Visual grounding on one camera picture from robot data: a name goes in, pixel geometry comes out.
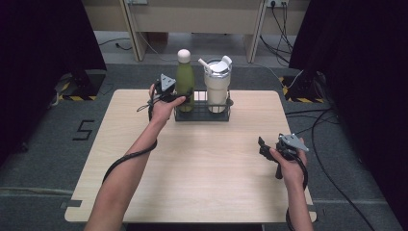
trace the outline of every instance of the black wire rack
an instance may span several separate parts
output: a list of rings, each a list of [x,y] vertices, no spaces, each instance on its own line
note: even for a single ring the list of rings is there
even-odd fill
[[[176,121],[229,121],[233,104],[230,91],[227,92],[225,104],[209,104],[207,91],[196,90],[192,110],[183,112],[189,106],[178,106],[174,109],[174,118]]]

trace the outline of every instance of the black curtain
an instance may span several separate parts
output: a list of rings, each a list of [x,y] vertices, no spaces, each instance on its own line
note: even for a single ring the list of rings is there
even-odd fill
[[[25,141],[66,73],[106,69],[81,0],[0,3],[0,165]]]
[[[408,230],[408,1],[312,0],[290,67],[322,71],[350,141]]]

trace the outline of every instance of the human arm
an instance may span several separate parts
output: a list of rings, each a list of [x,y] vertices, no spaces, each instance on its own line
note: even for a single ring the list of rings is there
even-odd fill
[[[183,103],[184,100],[185,97],[180,97],[170,103],[156,102],[151,120],[125,155],[150,147],[165,127],[172,109]],[[141,180],[149,154],[131,158],[111,171],[99,189],[85,230],[120,229],[130,200]]]
[[[307,208],[306,197],[303,190],[303,171],[296,161],[287,161],[274,148],[270,149],[270,154],[281,165],[282,175],[288,190],[289,214],[294,230],[313,230]],[[303,150],[297,150],[298,157],[306,166],[306,154]]]

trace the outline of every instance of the human hand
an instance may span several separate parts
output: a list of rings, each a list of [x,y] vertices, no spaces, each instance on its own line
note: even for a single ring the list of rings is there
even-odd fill
[[[154,85],[150,87],[149,96],[154,94]],[[174,107],[179,106],[186,100],[185,96],[178,97],[174,101],[166,103],[162,100],[157,100],[154,102],[153,112],[151,122],[159,123],[163,126],[166,125],[166,122],[171,116],[171,112]]]
[[[296,161],[287,161],[275,148],[271,148],[269,152],[281,165],[282,175],[288,190],[293,187],[303,187],[304,176],[299,164]],[[306,166],[307,159],[305,152],[301,149],[297,149],[297,156],[303,162],[303,165]]]

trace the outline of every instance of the green bottle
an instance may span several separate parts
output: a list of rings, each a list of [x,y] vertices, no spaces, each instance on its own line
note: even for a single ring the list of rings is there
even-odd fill
[[[178,67],[176,73],[176,91],[177,94],[190,94],[190,102],[186,102],[180,106],[178,109],[181,112],[190,112],[194,107],[194,73],[192,72],[192,67],[190,64],[191,54],[190,51],[182,49],[178,52]]]

